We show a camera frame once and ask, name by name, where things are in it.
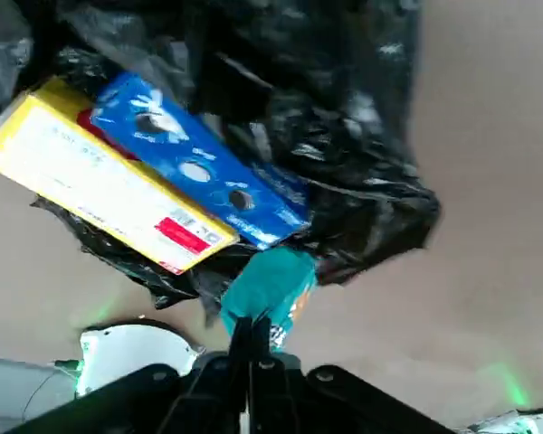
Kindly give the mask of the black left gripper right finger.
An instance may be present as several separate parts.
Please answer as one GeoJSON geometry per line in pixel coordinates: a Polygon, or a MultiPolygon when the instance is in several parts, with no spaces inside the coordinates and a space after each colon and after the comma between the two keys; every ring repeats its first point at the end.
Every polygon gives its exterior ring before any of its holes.
{"type": "Polygon", "coordinates": [[[271,321],[252,321],[251,433],[442,433],[443,425],[361,380],[324,364],[303,373],[292,354],[270,349],[271,321]]]}

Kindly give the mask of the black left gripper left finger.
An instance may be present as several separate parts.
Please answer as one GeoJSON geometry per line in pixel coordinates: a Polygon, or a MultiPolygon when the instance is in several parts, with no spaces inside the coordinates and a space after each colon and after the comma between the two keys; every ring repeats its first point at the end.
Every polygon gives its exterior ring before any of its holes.
{"type": "Polygon", "coordinates": [[[226,353],[181,376],[155,363],[11,429],[12,433],[238,433],[247,406],[250,319],[226,353]]]}

